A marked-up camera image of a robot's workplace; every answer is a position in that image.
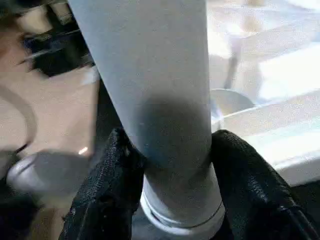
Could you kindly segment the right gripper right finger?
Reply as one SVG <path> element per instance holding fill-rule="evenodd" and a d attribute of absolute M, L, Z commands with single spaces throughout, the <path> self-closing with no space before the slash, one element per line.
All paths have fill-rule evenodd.
<path fill-rule="evenodd" d="M 290 186 L 245 140 L 211 135 L 211 161 L 236 240 L 318 240 L 320 230 Z"/>

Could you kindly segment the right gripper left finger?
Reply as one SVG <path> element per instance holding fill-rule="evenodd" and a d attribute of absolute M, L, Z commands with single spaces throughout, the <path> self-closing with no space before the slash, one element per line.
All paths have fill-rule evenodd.
<path fill-rule="evenodd" d="M 122 128 L 114 129 L 100 160 L 73 198 L 59 239 L 131 239 L 143 179 L 143 157 Z"/>

